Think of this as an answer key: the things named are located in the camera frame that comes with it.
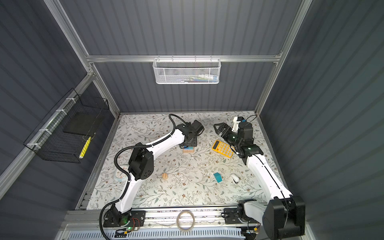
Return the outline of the natural wood block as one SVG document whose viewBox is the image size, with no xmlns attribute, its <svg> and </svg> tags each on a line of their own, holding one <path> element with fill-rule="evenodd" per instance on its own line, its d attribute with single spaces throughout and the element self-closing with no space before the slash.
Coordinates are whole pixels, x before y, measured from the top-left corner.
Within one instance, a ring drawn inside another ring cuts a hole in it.
<svg viewBox="0 0 384 240">
<path fill-rule="evenodd" d="M 183 149 L 183 153 L 194 153 L 194 149 Z"/>
</svg>

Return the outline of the teal green block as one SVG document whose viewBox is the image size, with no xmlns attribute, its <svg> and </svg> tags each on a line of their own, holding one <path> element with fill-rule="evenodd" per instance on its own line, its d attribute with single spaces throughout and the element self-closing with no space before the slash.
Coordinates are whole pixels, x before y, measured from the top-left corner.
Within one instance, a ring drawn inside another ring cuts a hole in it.
<svg viewBox="0 0 384 240">
<path fill-rule="evenodd" d="M 214 173 L 214 177 L 218 183 L 223 181 L 223 178 L 220 173 Z"/>
</svg>

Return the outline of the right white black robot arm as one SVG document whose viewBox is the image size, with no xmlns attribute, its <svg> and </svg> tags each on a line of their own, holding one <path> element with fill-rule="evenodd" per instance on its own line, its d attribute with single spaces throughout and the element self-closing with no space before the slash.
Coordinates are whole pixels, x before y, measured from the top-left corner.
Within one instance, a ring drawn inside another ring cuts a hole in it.
<svg viewBox="0 0 384 240">
<path fill-rule="evenodd" d="M 242 222 L 257 221 L 271 240 L 304 235 L 305 202 L 284 186 L 269 166 L 264 152 L 254 144 L 252 124 L 236 118 L 233 127 L 219 123 L 214 129 L 255 175 L 269 201 L 264 206 L 256 200 L 240 200 L 236 217 Z"/>
</svg>

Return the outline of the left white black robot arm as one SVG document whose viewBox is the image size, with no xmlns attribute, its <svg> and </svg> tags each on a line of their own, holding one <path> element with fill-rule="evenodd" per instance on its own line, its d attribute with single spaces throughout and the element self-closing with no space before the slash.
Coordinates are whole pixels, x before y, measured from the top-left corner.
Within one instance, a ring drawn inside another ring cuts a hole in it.
<svg viewBox="0 0 384 240">
<path fill-rule="evenodd" d="M 192 123 L 182 121 L 179 125 L 176 125 L 173 120 L 171 122 L 173 124 L 172 131 L 157 141 L 145 145 L 137 143 L 134 146 L 125 147 L 116 153 L 114 165 L 117 170 L 127 176 L 127 180 L 119 198 L 102 208 L 99 216 L 100 228 L 103 228 L 104 211 L 107 207 L 111 207 L 107 214 L 109 214 L 108 220 L 113 221 L 114 226 L 127 226 L 129 221 L 134 219 L 131 215 L 134 198 L 144 180 L 149 178 L 154 172 L 154 160 L 177 145 L 181 147 L 194 147 L 197 137 L 205 129 L 197 120 Z M 118 158 L 127 150 L 133 151 L 129 159 L 128 170 L 124 170 L 119 165 Z"/>
</svg>

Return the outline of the yellow calculator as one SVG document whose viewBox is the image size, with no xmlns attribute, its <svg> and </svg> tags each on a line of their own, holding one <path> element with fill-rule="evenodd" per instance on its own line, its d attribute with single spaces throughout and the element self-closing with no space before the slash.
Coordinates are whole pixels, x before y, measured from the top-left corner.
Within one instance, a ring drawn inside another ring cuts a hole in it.
<svg viewBox="0 0 384 240">
<path fill-rule="evenodd" d="M 231 158 L 233 156 L 233 151 L 227 143 L 216 140 L 212 146 L 212 150 L 216 153 L 219 153 L 227 158 Z"/>
</svg>

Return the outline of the small white device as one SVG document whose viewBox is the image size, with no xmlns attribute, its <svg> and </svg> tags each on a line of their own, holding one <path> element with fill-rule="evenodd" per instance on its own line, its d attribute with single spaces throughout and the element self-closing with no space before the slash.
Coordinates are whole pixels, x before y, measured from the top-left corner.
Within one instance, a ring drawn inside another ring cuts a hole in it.
<svg viewBox="0 0 384 240">
<path fill-rule="evenodd" d="M 240 178 L 236 174 L 231 174 L 231 179 L 235 184 L 238 184 L 240 182 Z"/>
</svg>

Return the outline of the markers in white basket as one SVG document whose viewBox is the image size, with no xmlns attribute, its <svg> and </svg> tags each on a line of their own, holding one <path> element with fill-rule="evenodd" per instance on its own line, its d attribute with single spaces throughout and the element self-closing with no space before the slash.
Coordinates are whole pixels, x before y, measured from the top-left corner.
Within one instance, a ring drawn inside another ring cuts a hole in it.
<svg viewBox="0 0 384 240">
<path fill-rule="evenodd" d="M 185 76 L 181 79 L 178 79 L 180 82 L 184 83 L 218 83 L 219 76 L 217 75 L 195 75 L 195 76 Z"/>
</svg>

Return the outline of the round white clock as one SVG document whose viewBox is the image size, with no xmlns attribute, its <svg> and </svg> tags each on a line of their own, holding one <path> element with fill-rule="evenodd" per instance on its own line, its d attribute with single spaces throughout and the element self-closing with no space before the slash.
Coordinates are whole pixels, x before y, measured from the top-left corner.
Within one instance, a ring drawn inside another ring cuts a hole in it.
<svg viewBox="0 0 384 240">
<path fill-rule="evenodd" d="M 127 175 L 119 170 L 115 170 L 114 172 L 114 180 L 119 183 L 124 183 L 128 179 Z"/>
</svg>

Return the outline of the clear tape roll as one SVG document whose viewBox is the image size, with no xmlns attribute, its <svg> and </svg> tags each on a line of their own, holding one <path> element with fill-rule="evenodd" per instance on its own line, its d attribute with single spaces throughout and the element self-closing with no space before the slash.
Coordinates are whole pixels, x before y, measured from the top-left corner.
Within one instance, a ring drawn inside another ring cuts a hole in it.
<svg viewBox="0 0 384 240">
<path fill-rule="evenodd" d="M 196 218 L 190 210 L 181 211 L 176 218 L 177 228 L 183 233 L 193 230 L 195 223 Z"/>
</svg>

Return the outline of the black pad in basket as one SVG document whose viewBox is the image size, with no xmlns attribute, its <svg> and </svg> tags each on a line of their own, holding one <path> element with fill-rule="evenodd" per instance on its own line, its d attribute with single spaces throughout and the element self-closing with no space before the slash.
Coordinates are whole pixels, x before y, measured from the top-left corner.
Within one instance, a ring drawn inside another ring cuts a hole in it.
<svg viewBox="0 0 384 240">
<path fill-rule="evenodd" d="M 104 117 L 101 115 L 76 113 L 65 125 L 63 132 L 66 134 L 93 137 L 103 119 Z"/>
</svg>

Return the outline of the yellow marker pen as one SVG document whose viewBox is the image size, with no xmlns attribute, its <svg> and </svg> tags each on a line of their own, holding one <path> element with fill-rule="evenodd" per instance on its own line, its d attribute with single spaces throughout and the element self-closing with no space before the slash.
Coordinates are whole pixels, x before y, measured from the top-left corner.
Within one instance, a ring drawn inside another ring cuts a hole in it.
<svg viewBox="0 0 384 240">
<path fill-rule="evenodd" d="M 84 158 L 84 156 L 85 156 L 85 154 L 86 154 L 86 152 L 88 150 L 88 147 L 89 147 L 89 145 L 91 143 L 91 140 L 92 140 L 92 137 L 89 137 L 86 140 L 86 142 L 85 142 L 85 144 L 84 144 L 84 146 L 83 146 L 83 148 L 82 148 L 82 150 L 81 150 L 81 152 L 79 154 L 79 159 L 83 159 Z"/>
</svg>

